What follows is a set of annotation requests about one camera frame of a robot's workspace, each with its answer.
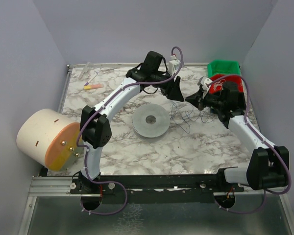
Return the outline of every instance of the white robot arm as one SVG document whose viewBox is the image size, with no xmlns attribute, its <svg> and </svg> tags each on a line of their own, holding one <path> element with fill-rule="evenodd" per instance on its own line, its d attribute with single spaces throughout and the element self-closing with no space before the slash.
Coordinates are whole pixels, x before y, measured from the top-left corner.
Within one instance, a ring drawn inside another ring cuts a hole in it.
<svg viewBox="0 0 294 235">
<path fill-rule="evenodd" d="M 112 134 L 109 122 L 126 102 L 139 94 L 146 86 L 153 85 L 160 88 L 162 94 L 168 99 L 184 101 L 179 88 L 180 77 L 174 81 L 173 74 L 163 74 L 158 71 L 162 60 L 162 55 L 153 51 L 149 52 L 145 61 L 139 65 L 140 69 L 138 66 L 129 70 L 124 81 L 105 100 L 94 108 L 86 106 L 83 109 L 80 129 L 82 138 L 88 146 L 88 157 L 85 157 L 85 167 L 82 170 L 85 177 L 93 180 L 99 176 L 102 148 L 108 143 Z M 170 61 L 170 71 L 175 71 L 172 66 L 178 62 Z M 276 146 L 266 140 L 258 130 L 251 128 L 251 123 L 245 115 L 244 93 L 239 93 L 236 83 L 224 82 L 220 95 L 208 93 L 211 84 L 212 81 L 209 78 L 201 78 L 198 83 L 199 91 L 185 100 L 200 110 L 204 107 L 213 107 L 218 113 L 219 120 L 251 153 L 247 168 L 219 169 L 223 183 L 239 183 L 250 186 L 254 190 L 288 185 L 290 180 L 288 150 L 283 146 Z"/>
</svg>

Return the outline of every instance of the cylinder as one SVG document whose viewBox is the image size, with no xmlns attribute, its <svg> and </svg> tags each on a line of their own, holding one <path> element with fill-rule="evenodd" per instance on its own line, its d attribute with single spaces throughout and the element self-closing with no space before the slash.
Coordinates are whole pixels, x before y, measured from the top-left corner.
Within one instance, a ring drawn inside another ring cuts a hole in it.
<svg viewBox="0 0 294 235">
<path fill-rule="evenodd" d="M 66 170 L 83 155 L 83 148 L 76 146 L 78 134 L 78 122 L 54 110 L 42 109 L 20 128 L 16 144 L 46 168 L 60 171 Z"/>
<path fill-rule="evenodd" d="M 142 140 L 155 142 L 164 137 L 169 125 L 168 112 L 157 104 L 144 104 L 132 116 L 134 133 Z"/>
</svg>

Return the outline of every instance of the green bin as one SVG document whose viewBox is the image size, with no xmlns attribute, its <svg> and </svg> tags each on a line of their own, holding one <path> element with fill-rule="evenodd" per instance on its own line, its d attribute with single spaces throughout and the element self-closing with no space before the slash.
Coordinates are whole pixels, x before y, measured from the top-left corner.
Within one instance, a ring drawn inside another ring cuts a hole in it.
<svg viewBox="0 0 294 235">
<path fill-rule="evenodd" d="M 239 62 L 235 60 L 214 60 L 207 65 L 208 77 L 216 74 L 238 74 L 241 75 Z"/>
</svg>

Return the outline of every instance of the black bracket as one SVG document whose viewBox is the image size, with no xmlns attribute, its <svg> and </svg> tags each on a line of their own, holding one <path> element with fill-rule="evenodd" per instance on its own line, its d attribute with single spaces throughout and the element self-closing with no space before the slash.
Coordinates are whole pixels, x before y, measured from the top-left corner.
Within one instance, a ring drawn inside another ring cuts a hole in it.
<svg viewBox="0 0 294 235">
<path fill-rule="evenodd" d="M 289 168 L 290 154 L 287 148 L 280 146 L 275 147 L 275 150 Z M 253 151 L 246 176 L 253 190 L 284 187 L 289 183 L 284 167 L 269 148 L 258 148 Z"/>
<path fill-rule="evenodd" d="M 83 108 L 80 130 L 95 112 L 95 108 L 91 108 L 88 105 Z M 111 139 L 111 136 L 111 127 L 106 115 L 97 114 L 87 125 L 83 132 L 82 139 L 90 143 L 94 149 L 96 149 L 98 147 L 104 147 Z"/>
</svg>

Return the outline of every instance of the black metal frame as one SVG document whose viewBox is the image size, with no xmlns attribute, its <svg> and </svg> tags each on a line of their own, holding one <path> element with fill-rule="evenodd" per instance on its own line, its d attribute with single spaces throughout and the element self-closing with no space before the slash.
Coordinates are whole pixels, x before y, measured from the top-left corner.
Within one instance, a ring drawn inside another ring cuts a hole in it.
<svg viewBox="0 0 294 235">
<path fill-rule="evenodd" d="M 217 174 L 189 175 L 111 175 L 99 176 L 96 180 L 116 181 L 123 184 L 128 195 L 128 203 L 214 203 L 214 192 L 229 192 L 233 187 L 236 192 L 244 191 L 237 184 L 224 183 L 222 171 Z M 72 180 L 76 188 L 71 194 L 98 194 L 97 184 L 91 183 L 81 172 Z M 125 199 L 124 190 L 115 185 L 102 184 L 104 204 L 122 204 Z"/>
</svg>

